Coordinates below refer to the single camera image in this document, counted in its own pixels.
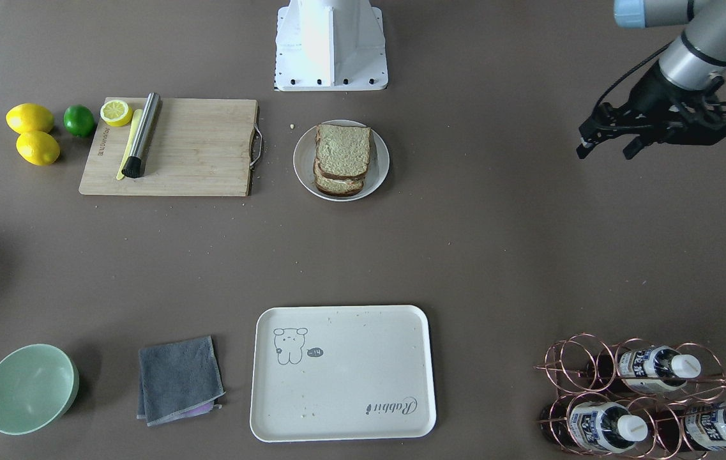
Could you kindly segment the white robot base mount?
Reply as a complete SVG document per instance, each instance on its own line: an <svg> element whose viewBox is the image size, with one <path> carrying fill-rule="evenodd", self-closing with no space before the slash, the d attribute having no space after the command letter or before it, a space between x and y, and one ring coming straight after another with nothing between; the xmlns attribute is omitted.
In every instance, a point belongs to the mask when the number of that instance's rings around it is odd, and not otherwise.
<svg viewBox="0 0 726 460"><path fill-rule="evenodd" d="M378 91L389 75L380 8L368 1L290 1L277 11L277 91Z"/></svg>

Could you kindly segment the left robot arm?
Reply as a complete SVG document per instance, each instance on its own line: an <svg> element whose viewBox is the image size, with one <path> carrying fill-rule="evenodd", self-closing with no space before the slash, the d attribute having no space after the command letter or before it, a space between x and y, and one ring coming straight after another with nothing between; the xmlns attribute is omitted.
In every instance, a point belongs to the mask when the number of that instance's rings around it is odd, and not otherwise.
<svg viewBox="0 0 726 460"><path fill-rule="evenodd" d="M683 24L672 43L653 52L649 70L619 107L600 96L580 125L576 152L585 159L600 143L630 135L626 159L652 144L712 146L726 137L726 1L616 1L623 28Z"/></svg>

